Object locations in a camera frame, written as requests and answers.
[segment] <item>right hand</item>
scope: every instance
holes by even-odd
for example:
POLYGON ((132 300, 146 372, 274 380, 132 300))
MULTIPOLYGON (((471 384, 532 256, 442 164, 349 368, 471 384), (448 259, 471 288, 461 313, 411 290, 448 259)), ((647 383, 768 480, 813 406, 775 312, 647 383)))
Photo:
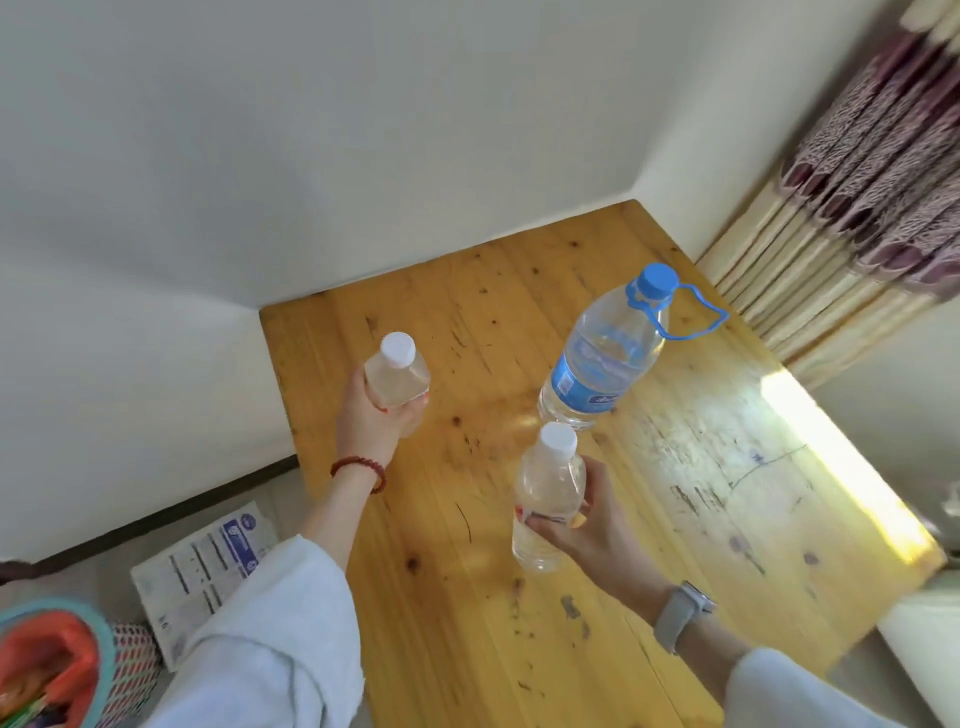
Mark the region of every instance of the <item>right hand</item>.
POLYGON ((530 516, 526 524, 565 552, 607 594, 650 624, 657 621, 673 585, 643 549, 623 513, 607 466, 584 456, 587 491, 580 508, 587 520, 578 528, 530 516))

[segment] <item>hand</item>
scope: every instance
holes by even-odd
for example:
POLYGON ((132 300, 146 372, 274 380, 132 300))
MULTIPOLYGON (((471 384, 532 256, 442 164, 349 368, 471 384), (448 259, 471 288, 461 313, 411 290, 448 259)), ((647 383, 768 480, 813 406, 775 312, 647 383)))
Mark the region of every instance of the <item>hand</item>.
POLYGON ((590 581, 653 624, 673 585, 636 539, 616 500, 607 466, 584 457, 587 492, 580 512, 587 520, 571 528, 539 516, 526 523, 572 558, 590 581))
POLYGON ((350 375, 337 417, 337 459, 351 455, 370 458, 384 468, 394 459, 400 432, 423 412, 430 393, 381 412, 367 397, 363 367, 350 375))

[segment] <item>blue bottle label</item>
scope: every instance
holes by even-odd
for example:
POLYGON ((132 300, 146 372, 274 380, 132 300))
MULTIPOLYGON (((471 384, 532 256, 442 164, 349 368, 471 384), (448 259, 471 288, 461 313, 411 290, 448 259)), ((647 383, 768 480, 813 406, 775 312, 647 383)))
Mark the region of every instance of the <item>blue bottle label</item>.
POLYGON ((597 392, 587 387, 570 371, 566 363, 566 353, 561 354, 560 361, 553 368, 550 383, 558 399, 567 407, 589 414, 607 412, 623 394, 623 392, 597 392))

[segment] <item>large water bottle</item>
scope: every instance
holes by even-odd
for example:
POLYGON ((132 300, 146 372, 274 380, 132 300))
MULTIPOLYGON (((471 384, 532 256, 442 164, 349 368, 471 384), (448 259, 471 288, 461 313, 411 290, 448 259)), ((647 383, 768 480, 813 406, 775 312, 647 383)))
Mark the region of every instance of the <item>large water bottle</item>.
MULTIPOLYGON (((413 338, 402 331, 388 333, 380 342, 380 351, 363 365, 367 378, 367 396, 373 406, 384 411, 399 407, 426 394, 430 389, 430 370, 417 351, 413 338)), ((422 415, 407 425, 401 437, 420 425, 422 415)))
POLYGON ((577 320, 560 361, 540 390, 540 417, 577 429, 592 426, 650 370, 664 340, 695 339, 716 330, 729 317, 695 286, 680 283, 673 268, 651 263, 624 288, 614 288, 593 302, 577 320), (686 336, 667 332, 669 306, 678 288, 690 289, 720 317, 703 331, 686 336))
POLYGON ((577 454, 577 433, 570 425, 547 423, 537 443, 520 460, 514 498, 514 556, 525 569, 551 571, 564 555, 528 528, 536 514, 570 523, 584 502, 587 469, 577 454))

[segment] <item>wooden table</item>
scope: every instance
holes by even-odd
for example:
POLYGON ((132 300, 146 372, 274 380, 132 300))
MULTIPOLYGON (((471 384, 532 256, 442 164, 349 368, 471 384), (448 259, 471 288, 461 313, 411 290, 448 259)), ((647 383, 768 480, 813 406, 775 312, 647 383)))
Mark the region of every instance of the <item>wooden table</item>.
MULTIPOLYGON (((377 728, 720 724, 640 619, 571 564, 532 575, 510 550, 538 390, 578 314, 654 260, 723 303, 628 202, 262 311, 314 494, 341 387, 380 338, 409 332, 433 373, 425 421, 368 505, 348 569, 377 728)), ((686 294, 671 308, 680 330, 707 316, 686 294)), ((609 463, 637 536, 673 578, 817 673, 943 562, 736 316, 668 343, 580 451, 609 463)))

